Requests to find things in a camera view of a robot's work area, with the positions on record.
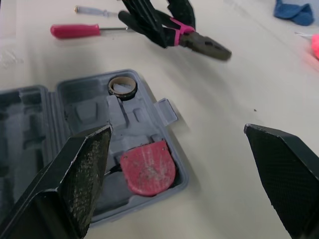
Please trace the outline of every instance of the blue cloth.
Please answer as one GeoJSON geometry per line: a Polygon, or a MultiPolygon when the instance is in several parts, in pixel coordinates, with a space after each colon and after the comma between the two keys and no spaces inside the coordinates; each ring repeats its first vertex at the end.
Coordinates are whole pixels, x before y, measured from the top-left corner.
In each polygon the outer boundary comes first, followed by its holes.
{"type": "Polygon", "coordinates": [[[299,6],[296,4],[285,4],[282,0],[276,0],[274,16],[291,20],[301,26],[309,26],[314,22],[313,11],[309,3],[299,6]]]}

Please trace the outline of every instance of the tape roll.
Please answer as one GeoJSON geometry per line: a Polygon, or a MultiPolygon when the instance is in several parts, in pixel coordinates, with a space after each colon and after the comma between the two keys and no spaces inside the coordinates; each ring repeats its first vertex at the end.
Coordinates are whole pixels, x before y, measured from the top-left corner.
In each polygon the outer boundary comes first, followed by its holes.
{"type": "Polygon", "coordinates": [[[135,80],[133,80],[130,77],[125,77],[125,76],[116,77],[116,78],[111,79],[108,83],[109,94],[116,96],[117,98],[119,98],[122,101],[128,101],[130,99],[133,99],[137,91],[138,91],[138,85],[136,84],[135,80]],[[129,85],[129,86],[131,86],[132,90],[130,90],[128,92],[119,92],[119,91],[114,89],[115,84],[129,85]]]}

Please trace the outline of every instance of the white table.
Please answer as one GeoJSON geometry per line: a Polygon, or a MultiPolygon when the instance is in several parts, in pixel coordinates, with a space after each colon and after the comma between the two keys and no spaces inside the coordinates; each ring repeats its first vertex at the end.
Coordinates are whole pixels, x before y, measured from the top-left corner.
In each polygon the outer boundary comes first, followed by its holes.
{"type": "MultiPolygon", "coordinates": [[[[193,0],[197,31],[233,52],[222,63],[181,47],[163,50],[137,33],[68,41],[50,34],[55,23],[122,26],[73,12],[76,4],[119,11],[120,1],[2,1],[2,46],[10,42],[6,47],[23,63],[0,69],[1,89],[42,84],[54,90],[61,80],[132,68],[156,99],[170,99],[179,112],[170,128],[190,173],[187,189],[91,228],[86,238],[290,238],[262,187],[243,128],[279,128],[319,154],[319,62],[307,41],[294,35],[315,32],[315,26],[272,17],[274,1],[193,0]]],[[[152,3],[166,8],[165,0],[152,3]]]]}

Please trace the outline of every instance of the tool case compartment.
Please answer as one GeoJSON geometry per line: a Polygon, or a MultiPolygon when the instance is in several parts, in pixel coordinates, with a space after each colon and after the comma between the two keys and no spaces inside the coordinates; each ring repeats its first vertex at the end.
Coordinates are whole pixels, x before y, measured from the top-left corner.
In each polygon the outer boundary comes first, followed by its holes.
{"type": "Polygon", "coordinates": [[[153,197],[134,195],[122,172],[109,175],[92,223],[113,221],[184,189],[188,174],[165,126],[177,120],[167,99],[153,103],[138,74],[122,70],[62,81],[55,92],[33,86],[0,93],[0,223],[33,180],[51,162],[66,140],[79,132],[110,124],[113,134],[107,169],[129,149],[165,140],[176,166],[172,186],[153,197]],[[135,80],[135,97],[121,101],[107,90],[110,79],[135,80]]]}

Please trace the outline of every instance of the pink object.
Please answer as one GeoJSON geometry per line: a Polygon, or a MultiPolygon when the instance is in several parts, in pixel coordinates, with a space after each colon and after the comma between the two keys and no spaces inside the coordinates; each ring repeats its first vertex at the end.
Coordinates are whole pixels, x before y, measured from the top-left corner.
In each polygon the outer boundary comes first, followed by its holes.
{"type": "Polygon", "coordinates": [[[50,31],[53,36],[61,39],[86,36],[99,36],[101,34],[98,24],[52,25],[50,31]]]}
{"type": "Polygon", "coordinates": [[[315,56],[319,59],[319,34],[312,36],[311,48],[313,49],[315,56]]]}
{"type": "Polygon", "coordinates": [[[179,45],[179,38],[180,38],[180,36],[184,35],[184,33],[195,32],[195,29],[193,27],[185,25],[184,23],[181,23],[180,21],[177,21],[173,17],[171,17],[170,20],[172,22],[175,22],[176,24],[180,25],[180,29],[174,29],[176,31],[174,46],[178,46],[179,45]]]}
{"type": "Polygon", "coordinates": [[[120,164],[129,189],[141,196],[163,192],[175,179],[175,164],[165,141],[127,151],[120,164]]]}

